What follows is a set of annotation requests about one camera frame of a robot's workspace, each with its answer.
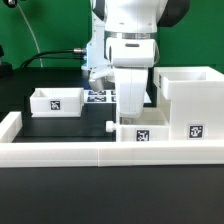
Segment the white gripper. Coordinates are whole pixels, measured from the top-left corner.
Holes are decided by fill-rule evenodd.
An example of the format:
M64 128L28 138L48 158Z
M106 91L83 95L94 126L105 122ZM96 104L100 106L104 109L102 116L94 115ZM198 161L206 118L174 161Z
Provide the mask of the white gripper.
M144 105L148 70L115 68L117 112L120 117L139 118Z

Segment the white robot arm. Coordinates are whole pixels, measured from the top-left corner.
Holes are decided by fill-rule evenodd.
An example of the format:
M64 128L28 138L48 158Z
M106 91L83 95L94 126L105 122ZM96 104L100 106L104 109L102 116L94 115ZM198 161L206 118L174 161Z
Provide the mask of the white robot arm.
M176 25L190 0L90 0L92 36L83 68L95 91L106 81L116 90L117 114L138 118L143 110L148 70L159 60L159 27Z

